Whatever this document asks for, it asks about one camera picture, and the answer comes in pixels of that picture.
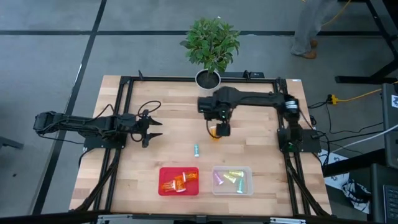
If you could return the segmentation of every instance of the concrete floor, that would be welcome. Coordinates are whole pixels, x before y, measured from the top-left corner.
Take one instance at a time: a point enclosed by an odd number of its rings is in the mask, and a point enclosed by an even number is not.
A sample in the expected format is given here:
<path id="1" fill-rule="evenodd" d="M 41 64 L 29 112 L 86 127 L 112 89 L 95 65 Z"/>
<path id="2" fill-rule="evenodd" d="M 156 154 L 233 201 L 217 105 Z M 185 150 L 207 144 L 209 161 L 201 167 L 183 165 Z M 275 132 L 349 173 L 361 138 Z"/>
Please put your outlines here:
<path id="1" fill-rule="evenodd" d="M 2 0 L 0 30 L 91 30 L 100 2 Z M 99 29 L 187 30 L 195 19 L 220 16 L 239 30 L 286 31 L 295 29 L 302 6 L 299 0 L 113 0 L 107 2 Z M 336 3 L 330 17 L 340 8 L 341 4 Z M 379 8 L 380 15 L 385 16 L 383 8 Z M 377 30 L 377 27 L 365 4 L 351 3 L 325 30 Z M 194 76 L 199 67 L 184 57 L 185 49 L 178 45 L 182 39 L 184 36 L 180 35 L 97 36 L 73 114 L 93 115 L 103 75 L 137 75 L 140 69 L 144 75 Z M 270 78 L 302 79 L 308 104 L 323 101 L 329 93 L 350 98 L 379 88 L 336 84 L 334 76 L 366 76 L 389 63 L 393 56 L 382 38 L 318 39 L 318 58 L 304 60 L 289 53 L 291 37 L 241 36 L 240 54 L 227 71 L 250 70 L 264 72 Z M 8 147 L 0 151 L 0 217 L 30 212 L 52 145 L 50 140 L 38 138 L 32 130 L 34 116 L 43 111 L 65 109 L 87 41 L 86 35 L 0 35 L 0 136 L 25 144 L 21 151 Z M 378 94 L 330 106 L 333 130 L 358 130 L 381 122 L 380 106 Z M 327 131 L 325 109 L 311 110 L 311 114 L 318 121 L 317 128 Z M 330 135 L 330 139 L 344 136 Z M 83 140 L 73 133 L 68 133 L 66 139 Z M 352 149 L 368 152 L 382 145 L 382 139 L 377 138 Z M 355 152 L 340 152 L 348 157 L 356 155 Z M 80 154 L 81 146 L 64 143 L 44 213 L 68 210 Z M 330 197 L 335 215 L 365 218 L 360 212 L 347 209 L 342 202 L 344 198 L 336 199 L 339 196 L 341 194 Z"/>

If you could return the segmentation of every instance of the potted plant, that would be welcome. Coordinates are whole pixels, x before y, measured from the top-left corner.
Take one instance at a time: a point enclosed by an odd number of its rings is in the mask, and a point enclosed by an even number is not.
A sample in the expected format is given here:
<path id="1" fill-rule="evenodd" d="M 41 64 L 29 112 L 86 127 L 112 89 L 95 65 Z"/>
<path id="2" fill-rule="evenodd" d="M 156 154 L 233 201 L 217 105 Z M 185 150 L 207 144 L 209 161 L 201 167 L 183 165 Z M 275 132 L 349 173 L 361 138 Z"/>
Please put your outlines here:
<path id="1" fill-rule="evenodd" d="M 226 66 L 233 63 L 233 50 L 239 54 L 236 38 L 240 32 L 231 31 L 232 28 L 220 19 L 202 18 L 195 21 L 187 32 L 186 40 L 180 43 L 188 49 L 185 55 L 191 63 L 203 64 L 203 70 L 195 76 L 201 95 L 211 95 L 220 87 L 218 72 L 225 72 Z"/>

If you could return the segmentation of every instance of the white flower pot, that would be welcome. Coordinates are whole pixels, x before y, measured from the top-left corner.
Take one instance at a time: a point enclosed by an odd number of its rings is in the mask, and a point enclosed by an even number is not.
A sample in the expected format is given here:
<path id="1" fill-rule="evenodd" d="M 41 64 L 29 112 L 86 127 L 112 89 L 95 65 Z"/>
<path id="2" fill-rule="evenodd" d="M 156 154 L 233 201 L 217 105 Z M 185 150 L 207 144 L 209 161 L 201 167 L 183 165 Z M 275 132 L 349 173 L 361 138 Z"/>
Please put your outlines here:
<path id="1" fill-rule="evenodd" d="M 199 96 L 201 96 L 201 97 L 213 95 L 213 92 L 220 88 L 220 83 L 221 83 L 221 77 L 220 77 L 219 73 L 214 71 L 213 74 L 211 74 L 211 75 L 217 75 L 218 76 L 218 84 L 217 84 L 217 86 L 215 86 L 213 88 L 204 88 L 204 87 L 200 86 L 199 83 L 198 83 L 197 78 L 198 78 L 199 74 L 201 74 L 203 72 L 206 72 L 206 71 L 208 71 L 208 70 L 207 69 L 202 69 L 195 75 L 195 82 L 197 83 L 197 85 L 199 87 Z"/>

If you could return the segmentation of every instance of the green leaves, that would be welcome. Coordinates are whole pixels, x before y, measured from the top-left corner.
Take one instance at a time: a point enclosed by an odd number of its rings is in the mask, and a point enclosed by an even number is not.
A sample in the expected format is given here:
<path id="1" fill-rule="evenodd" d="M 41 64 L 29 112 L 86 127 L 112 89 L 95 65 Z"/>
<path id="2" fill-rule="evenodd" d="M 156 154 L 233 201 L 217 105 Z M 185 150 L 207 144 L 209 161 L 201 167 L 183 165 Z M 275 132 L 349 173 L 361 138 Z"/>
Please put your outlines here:
<path id="1" fill-rule="evenodd" d="M 188 49 L 185 54 L 191 63 L 203 64 L 209 72 L 224 72 L 229 63 L 233 63 L 232 52 L 239 54 L 240 43 L 236 40 L 239 31 L 231 31 L 233 26 L 220 19 L 195 21 L 187 32 L 186 40 L 180 45 Z"/>

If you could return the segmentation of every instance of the butcher block tabletop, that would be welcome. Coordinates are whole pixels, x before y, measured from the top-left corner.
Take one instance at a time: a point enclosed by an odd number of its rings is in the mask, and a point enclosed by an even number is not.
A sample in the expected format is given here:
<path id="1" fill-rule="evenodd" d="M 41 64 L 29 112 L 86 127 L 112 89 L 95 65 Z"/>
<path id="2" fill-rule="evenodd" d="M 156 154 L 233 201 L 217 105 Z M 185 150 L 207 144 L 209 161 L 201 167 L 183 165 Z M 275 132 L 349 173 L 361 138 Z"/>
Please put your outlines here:
<path id="1" fill-rule="evenodd" d="M 94 115 L 114 104 L 120 76 L 103 78 Z M 273 91 L 265 83 L 222 83 L 241 91 Z M 287 80 L 289 94 L 300 100 L 300 107 L 309 120 L 307 102 L 300 80 Z M 123 91 L 124 102 L 127 90 Z M 136 114 L 139 107 L 150 100 L 162 106 L 150 115 L 163 123 L 151 126 L 149 133 L 163 133 L 142 148 L 140 142 L 127 138 L 116 177 L 111 212 L 157 214 L 206 214 L 291 216 L 289 189 L 283 155 L 279 151 L 276 130 L 277 112 L 261 106 L 238 106 L 231 119 L 231 135 L 219 141 L 210 138 L 203 114 L 197 112 L 198 88 L 195 82 L 135 81 L 129 112 Z M 124 103 L 119 110 L 123 112 Z M 155 108 L 151 104 L 145 108 Z M 103 116 L 111 115 L 111 110 Z M 304 129 L 308 125 L 303 119 Z M 199 145 L 200 156 L 194 157 L 194 145 Z M 104 149 L 87 153 L 78 171 L 70 208 L 76 208 L 98 183 Z M 331 212 L 321 165 L 310 153 L 301 153 L 305 183 L 316 201 Z M 252 196 L 213 195 L 212 168 L 214 166 L 249 166 L 252 170 Z M 159 169 L 162 167 L 197 167 L 199 194 L 197 196 L 164 197 L 158 194 Z M 301 194 L 297 186 L 297 202 L 303 213 Z M 108 186 L 105 185 L 99 208 L 104 208 Z"/>

